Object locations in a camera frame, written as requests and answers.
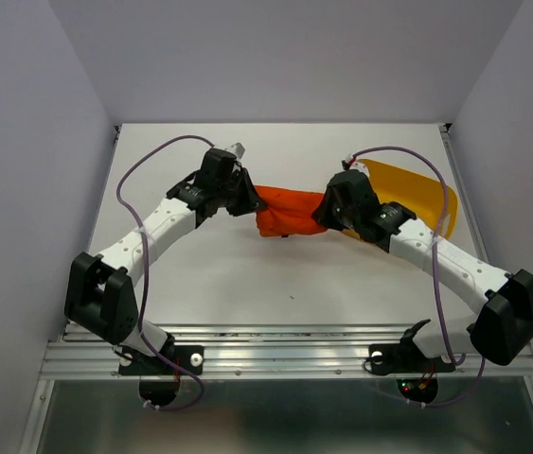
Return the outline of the orange t shirt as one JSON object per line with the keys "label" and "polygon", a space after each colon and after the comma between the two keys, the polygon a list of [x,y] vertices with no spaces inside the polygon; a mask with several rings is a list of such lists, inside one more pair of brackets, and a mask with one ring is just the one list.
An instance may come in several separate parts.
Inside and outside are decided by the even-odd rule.
{"label": "orange t shirt", "polygon": [[266,205],[256,213],[262,237],[314,236],[328,229],[312,217],[324,198],[323,193],[264,185],[257,186],[256,190]]}

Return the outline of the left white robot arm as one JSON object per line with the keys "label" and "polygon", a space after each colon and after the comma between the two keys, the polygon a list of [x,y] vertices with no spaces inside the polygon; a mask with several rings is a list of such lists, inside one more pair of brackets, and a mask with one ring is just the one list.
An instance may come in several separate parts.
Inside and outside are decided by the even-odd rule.
{"label": "left white robot arm", "polygon": [[174,338],[146,321],[147,300],[135,297],[137,283],[149,281],[150,267],[176,241],[224,209],[232,217],[264,209],[240,162],[244,147],[209,149],[200,168],[173,186],[156,208],[112,246],[72,262],[66,291],[66,318],[113,346],[141,354],[152,372],[174,361]]}

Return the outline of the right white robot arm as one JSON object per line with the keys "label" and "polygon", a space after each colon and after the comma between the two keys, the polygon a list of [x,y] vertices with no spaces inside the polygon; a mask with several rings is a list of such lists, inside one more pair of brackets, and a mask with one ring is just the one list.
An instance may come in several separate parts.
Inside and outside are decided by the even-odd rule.
{"label": "right white robot arm", "polygon": [[362,172],[335,174],[312,216],[323,227],[350,230],[431,274],[436,285],[451,290],[471,310],[469,317],[412,326],[400,341],[404,366],[419,369],[453,353],[479,354],[507,366],[533,340],[532,273],[493,267],[436,235],[402,204],[380,202]]}

